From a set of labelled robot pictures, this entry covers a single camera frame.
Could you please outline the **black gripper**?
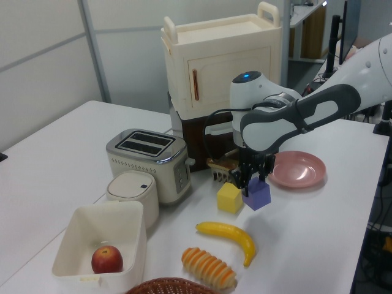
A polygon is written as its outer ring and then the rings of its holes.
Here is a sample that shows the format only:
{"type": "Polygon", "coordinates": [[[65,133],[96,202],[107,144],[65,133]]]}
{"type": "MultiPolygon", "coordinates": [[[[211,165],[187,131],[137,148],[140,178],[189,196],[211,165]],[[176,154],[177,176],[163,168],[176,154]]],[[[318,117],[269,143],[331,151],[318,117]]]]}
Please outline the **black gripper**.
{"type": "Polygon", "coordinates": [[[234,185],[243,192],[244,196],[248,196],[248,186],[252,175],[259,173],[259,180],[265,182],[274,170],[276,156],[249,148],[238,148],[235,157],[238,165],[232,170],[234,185]]]}

